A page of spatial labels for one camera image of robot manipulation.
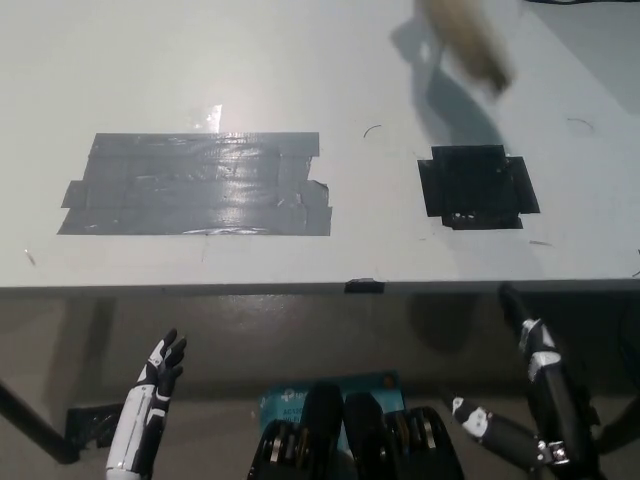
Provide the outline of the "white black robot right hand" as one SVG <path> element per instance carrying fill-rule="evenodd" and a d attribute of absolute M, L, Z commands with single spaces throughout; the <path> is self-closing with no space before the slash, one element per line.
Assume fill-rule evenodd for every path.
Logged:
<path fill-rule="evenodd" d="M 597 453 L 562 353 L 513 286 L 502 284 L 498 297 L 526 363 L 527 399 L 538 431 L 460 396 L 447 400 L 452 417 L 474 441 L 522 470 L 547 467 L 560 478 L 587 478 L 598 470 Z"/>

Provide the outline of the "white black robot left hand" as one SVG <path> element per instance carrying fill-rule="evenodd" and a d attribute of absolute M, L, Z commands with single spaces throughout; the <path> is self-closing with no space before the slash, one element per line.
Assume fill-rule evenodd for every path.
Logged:
<path fill-rule="evenodd" d="M 187 340 L 170 330 L 147 358 L 121 411 L 105 478 L 150 479 L 164 434 L 171 397 L 183 373 Z"/>

